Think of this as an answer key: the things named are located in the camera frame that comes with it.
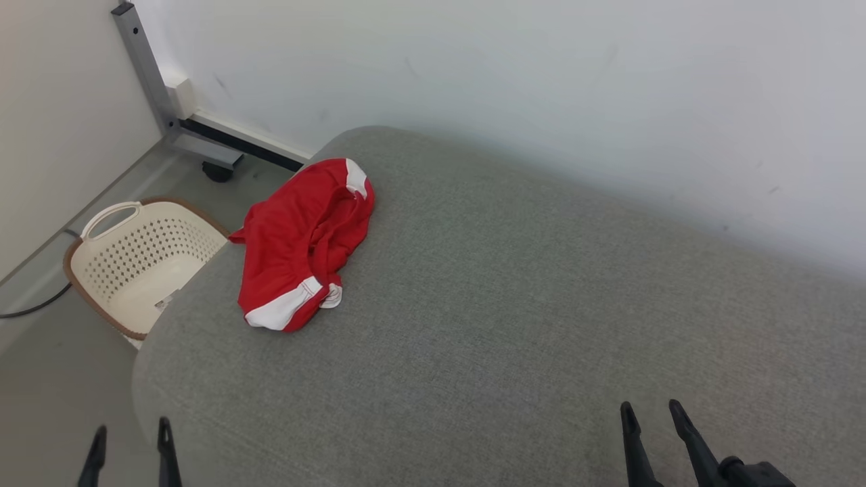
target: black cable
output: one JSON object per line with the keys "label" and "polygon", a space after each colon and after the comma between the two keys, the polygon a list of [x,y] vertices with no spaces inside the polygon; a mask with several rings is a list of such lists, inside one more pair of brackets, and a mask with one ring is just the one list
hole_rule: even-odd
{"label": "black cable", "polygon": [[[70,229],[66,229],[63,232],[68,233],[69,235],[71,235],[75,238],[80,237],[80,235],[78,235],[77,233],[75,233],[75,231],[72,231]],[[15,313],[7,313],[6,315],[0,315],[0,320],[5,320],[8,318],[17,318],[18,316],[24,316],[24,315],[29,315],[30,313],[35,313],[36,311],[39,311],[40,309],[45,308],[46,306],[48,306],[52,302],[55,302],[58,299],[60,299],[60,296],[62,296],[64,293],[66,293],[66,291],[69,291],[69,288],[71,288],[71,287],[72,287],[72,283],[67,282],[66,286],[64,286],[63,289],[61,289],[59,293],[51,296],[46,302],[41,302],[41,303],[35,305],[33,308],[27,308],[24,311],[16,311]]]}

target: red fabric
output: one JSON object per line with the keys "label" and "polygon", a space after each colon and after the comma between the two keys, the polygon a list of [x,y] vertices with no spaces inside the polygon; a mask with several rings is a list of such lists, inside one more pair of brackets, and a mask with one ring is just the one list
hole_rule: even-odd
{"label": "red fabric", "polygon": [[[366,197],[347,187],[350,166],[357,168],[356,178],[358,173],[364,178]],[[329,159],[299,172],[253,205],[243,228],[229,237],[247,245],[237,300],[244,315],[304,288],[302,282],[314,276],[321,289],[311,293],[282,331],[302,328],[328,296],[329,284],[342,285],[337,271],[366,237],[374,199],[370,181],[354,162]]]}

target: baseboard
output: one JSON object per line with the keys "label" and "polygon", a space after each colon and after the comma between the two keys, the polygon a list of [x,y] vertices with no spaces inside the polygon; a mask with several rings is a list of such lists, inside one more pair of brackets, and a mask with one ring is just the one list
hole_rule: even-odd
{"label": "baseboard", "polygon": [[301,150],[297,147],[291,147],[288,144],[280,142],[279,140],[272,139],[266,135],[262,135],[253,130],[250,130],[247,127],[237,125],[234,122],[221,119],[214,114],[209,114],[205,112],[204,110],[196,111],[189,118],[189,120],[198,122],[210,128],[214,128],[232,137],[236,137],[240,140],[246,141],[249,144],[259,146],[270,152],[277,153],[282,157],[296,160],[302,164],[306,164],[313,157],[312,153]]}

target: black strip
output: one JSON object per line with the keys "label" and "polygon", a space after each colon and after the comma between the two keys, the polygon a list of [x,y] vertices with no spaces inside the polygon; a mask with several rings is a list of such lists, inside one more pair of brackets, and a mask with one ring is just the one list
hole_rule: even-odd
{"label": "black strip", "polygon": [[135,7],[135,5],[133,5],[129,2],[124,2],[124,3],[121,3],[120,5],[118,5],[117,7],[114,7],[114,10],[112,10],[111,13],[113,16],[122,16],[123,14],[127,13],[129,10],[132,10],[133,7]]}
{"label": "black strip", "polygon": [[181,120],[180,126],[199,135],[215,140],[224,146],[229,146],[236,151],[254,155],[259,159],[267,160],[271,164],[276,164],[279,167],[288,169],[291,172],[298,172],[304,165],[296,160],[289,159],[273,151],[269,151],[256,144],[251,144],[246,140],[238,139],[234,135],[228,135],[225,132],[216,130],[213,127],[208,127],[203,123],[194,120]]}

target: gray fabric surface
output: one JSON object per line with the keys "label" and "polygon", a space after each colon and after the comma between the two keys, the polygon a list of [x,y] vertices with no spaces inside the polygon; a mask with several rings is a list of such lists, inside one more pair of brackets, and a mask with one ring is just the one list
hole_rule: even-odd
{"label": "gray fabric surface", "polygon": [[626,485],[623,400],[656,477],[694,485],[670,398],[719,459],[863,483],[863,288],[414,133],[353,130],[330,157],[377,192],[342,303],[246,326],[229,246],[136,360],[184,485]]}

